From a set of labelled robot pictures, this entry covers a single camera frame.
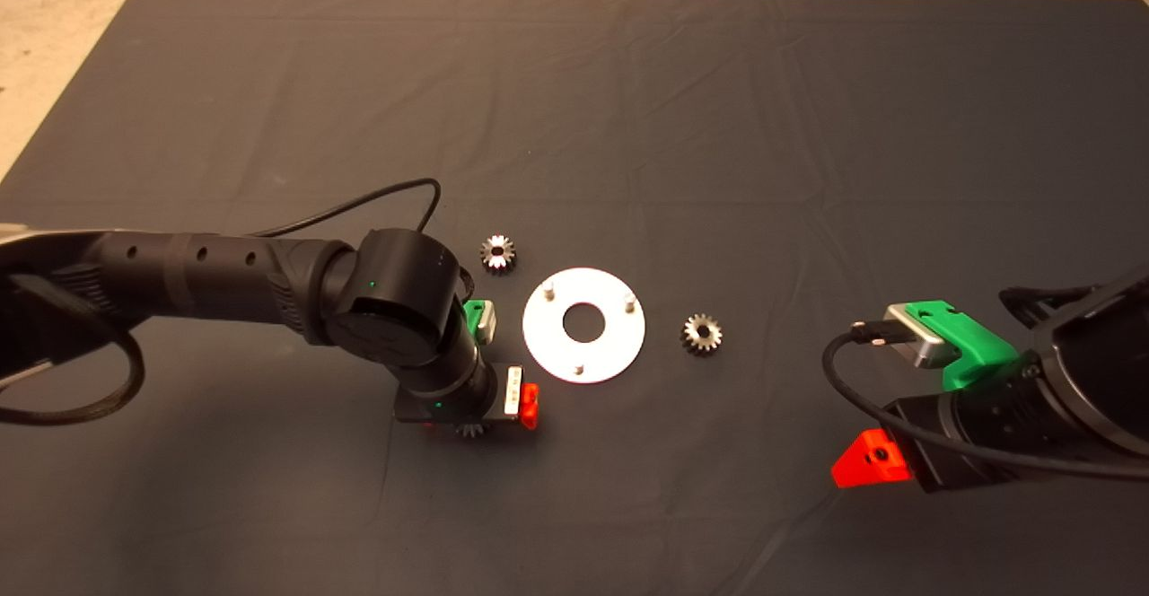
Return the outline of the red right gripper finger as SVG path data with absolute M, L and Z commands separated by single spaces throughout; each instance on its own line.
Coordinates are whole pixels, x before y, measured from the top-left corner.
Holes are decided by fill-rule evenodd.
M 907 457 L 882 428 L 862 431 L 838 456 L 830 477 L 838 488 L 907 482 L 913 478 Z

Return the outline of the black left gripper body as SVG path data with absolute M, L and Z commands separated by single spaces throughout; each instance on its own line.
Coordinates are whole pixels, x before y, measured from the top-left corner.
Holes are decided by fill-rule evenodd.
M 463 384 L 444 395 L 421 397 L 398 389 L 395 420 L 431 425 L 520 423 L 525 380 L 520 364 L 480 363 Z

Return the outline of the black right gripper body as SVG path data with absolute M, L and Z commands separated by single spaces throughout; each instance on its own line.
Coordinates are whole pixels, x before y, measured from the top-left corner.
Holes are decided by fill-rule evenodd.
M 963 389 L 896 398 L 885 411 L 969 444 L 1066 460 L 1069 421 L 1051 397 L 1038 366 L 1017 363 Z M 896 432 L 890 436 L 907 457 L 915 481 L 927 493 L 1051 478 L 1033 469 L 974 460 Z

